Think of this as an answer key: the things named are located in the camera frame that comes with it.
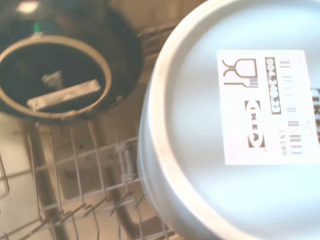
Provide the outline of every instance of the metal tine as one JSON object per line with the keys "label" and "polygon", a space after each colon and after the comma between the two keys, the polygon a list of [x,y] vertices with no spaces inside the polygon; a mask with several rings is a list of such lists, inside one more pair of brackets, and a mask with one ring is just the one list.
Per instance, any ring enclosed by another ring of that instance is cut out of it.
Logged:
{"label": "metal tine", "polygon": [[130,156],[130,152],[128,149],[128,144],[125,143],[125,149],[124,149],[124,159],[126,162],[126,169],[127,169],[127,173],[128,173],[128,179],[129,181],[132,181],[134,179],[134,166],[132,164],[132,158]]}
{"label": "metal tine", "polygon": [[47,225],[47,223],[48,223],[48,220],[45,219],[44,221],[42,221],[42,223],[39,226],[37,226],[36,228],[31,230],[27,235],[25,235],[24,237],[20,238],[19,240],[26,240],[26,239],[30,238],[33,234],[35,234],[40,229],[42,229],[43,226]]}
{"label": "metal tine", "polygon": [[62,211],[62,201],[61,201],[61,193],[60,193],[60,183],[59,183],[59,175],[58,175],[58,169],[57,169],[57,158],[56,158],[56,145],[54,142],[54,137],[52,133],[52,129],[50,127],[50,145],[52,147],[52,156],[53,156],[53,169],[54,169],[54,175],[56,180],[56,186],[57,186],[57,193],[58,193],[58,204],[59,204],[59,210]]}
{"label": "metal tine", "polygon": [[76,212],[80,211],[81,209],[83,209],[84,207],[86,207],[86,204],[83,203],[80,206],[78,206],[75,210],[73,211],[68,211],[66,212],[64,215],[65,217],[63,219],[60,220],[60,223],[63,224],[68,218],[74,216],[76,214]]}
{"label": "metal tine", "polygon": [[110,212],[110,214],[109,214],[109,217],[111,217],[112,214],[114,214],[114,212],[120,207],[121,203],[123,203],[123,202],[126,200],[126,198],[127,198],[128,196],[130,196],[131,194],[132,194],[132,192],[131,192],[131,191],[128,191],[128,192],[120,199],[120,201],[118,201],[118,202],[115,204],[115,206],[112,208],[112,210],[111,210],[111,212]]}
{"label": "metal tine", "polygon": [[9,195],[10,187],[9,187],[9,182],[8,182],[8,178],[6,175],[5,165],[2,161],[1,155],[0,155],[0,173],[4,179],[4,180],[0,180],[0,182],[3,182],[3,184],[4,184],[4,193],[2,195],[0,195],[0,199],[3,199]]}
{"label": "metal tine", "polygon": [[93,210],[92,214],[93,214],[94,224],[96,226],[96,240],[99,240],[100,239],[100,228],[99,228],[99,223],[98,223],[98,219],[97,219],[97,215],[96,215],[96,210]]}
{"label": "metal tine", "polygon": [[169,240],[169,236],[168,236],[168,230],[166,228],[166,226],[164,225],[164,223],[162,222],[162,230],[164,232],[164,237],[165,237],[165,240]]}
{"label": "metal tine", "polygon": [[145,198],[145,195],[142,194],[142,195],[137,199],[135,205],[133,206],[133,210],[136,210],[136,209],[139,207],[139,205],[140,205],[141,202],[144,200],[144,198]]}
{"label": "metal tine", "polygon": [[2,239],[9,240],[9,236],[5,232],[0,231],[0,240]]}
{"label": "metal tine", "polygon": [[90,136],[92,138],[92,142],[93,142],[93,145],[94,145],[94,150],[95,150],[96,162],[97,162],[97,165],[98,165],[101,188],[103,190],[103,196],[105,197],[106,196],[106,188],[105,188],[105,182],[104,182],[104,177],[103,177],[103,171],[102,171],[102,167],[101,167],[101,159],[100,159],[100,153],[99,153],[99,148],[98,148],[98,139],[97,139],[97,135],[95,134],[95,131],[93,129],[92,122],[88,121],[87,124],[88,124],[88,128],[89,128]]}
{"label": "metal tine", "polygon": [[39,222],[39,219],[32,220],[32,221],[26,223],[25,225],[22,225],[22,226],[16,228],[15,230],[13,230],[13,231],[11,231],[11,232],[9,232],[9,233],[6,233],[6,235],[7,235],[7,236],[13,235],[13,234],[21,231],[22,229],[25,229],[25,228],[27,228],[27,227],[29,227],[29,226],[37,223],[37,222]]}
{"label": "metal tine", "polygon": [[82,185],[81,185],[80,171],[79,171],[79,158],[78,158],[78,153],[77,153],[74,129],[72,127],[70,127],[70,129],[69,129],[69,133],[70,133],[70,139],[71,139],[71,144],[72,144],[72,152],[73,152],[73,156],[74,156],[74,164],[75,164],[76,179],[77,179],[77,183],[78,183],[79,194],[81,196],[82,203],[84,203],[85,197],[82,192]]}
{"label": "metal tine", "polygon": [[40,204],[39,204],[39,198],[38,198],[38,185],[37,185],[37,174],[36,174],[36,167],[35,167],[35,159],[34,159],[34,151],[33,151],[33,146],[32,146],[32,141],[30,134],[27,134],[27,142],[28,142],[28,147],[29,147],[29,152],[30,152],[30,158],[31,158],[31,170],[33,174],[33,185],[35,189],[35,199],[36,199],[36,210],[38,213],[39,219],[42,221],[42,216],[41,216],[41,211],[40,211]]}
{"label": "metal tine", "polygon": [[50,227],[51,227],[51,229],[52,229],[51,232],[52,232],[52,235],[53,235],[53,240],[58,240],[58,239],[57,239],[57,235],[56,235],[56,231],[55,231],[55,224],[54,224],[53,221],[51,221]]}
{"label": "metal tine", "polygon": [[141,212],[140,212],[139,207],[137,207],[135,210],[136,210],[136,214],[138,215],[138,219],[139,219],[139,233],[140,233],[140,238],[141,238],[142,240],[145,240],[144,231],[143,231],[143,227],[142,227]]}
{"label": "metal tine", "polygon": [[121,240],[121,224],[120,223],[118,227],[118,240]]}
{"label": "metal tine", "polygon": [[128,176],[126,174],[126,168],[125,168],[125,161],[123,158],[123,151],[121,150],[122,144],[120,143],[118,146],[118,156],[119,156],[119,161],[120,161],[120,168],[121,168],[121,178],[122,182],[127,183]]}
{"label": "metal tine", "polygon": [[101,201],[99,201],[96,205],[92,206],[89,205],[88,207],[86,207],[86,209],[90,208],[89,211],[85,212],[85,214],[83,215],[83,217],[88,216],[91,212],[95,211],[101,204],[103,204],[104,202],[109,202],[109,197],[106,196],[104,197]]}
{"label": "metal tine", "polygon": [[32,173],[31,170],[24,170],[24,171],[20,171],[20,172],[15,172],[13,174],[8,174],[8,175],[5,175],[5,176],[0,176],[0,182],[3,182],[5,180],[8,181],[9,179],[13,179],[13,178],[16,178],[16,177],[19,177],[19,176],[22,176],[22,175],[31,174],[31,173]]}
{"label": "metal tine", "polygon": [[96,208],[94,208],[92,205],[88,205],[88,206],[85,207],[85,209],[90,209],[90,211],[87,211],[84,214],[84,217],[86,217],[90,213],[92,213],[92,215],[93,215],[93,220],[94,220],[94,224],[95,224],[95,227],[96,227],[96,240],[99,240],[99,238],[100,238],[100,228],[99,228],[99,223],[98,223],[98,219],[97,219]]}
{"label": "metal tine", "polygon": [[75,239],[79,240],[79,232],[78,232],[78,228],[77,228],[77,223],[76,223],[75,217],[72,215],[71,219],[72,219],[72,225],[73,225],[73,229],[74,229],[74,233],[75,233]]}

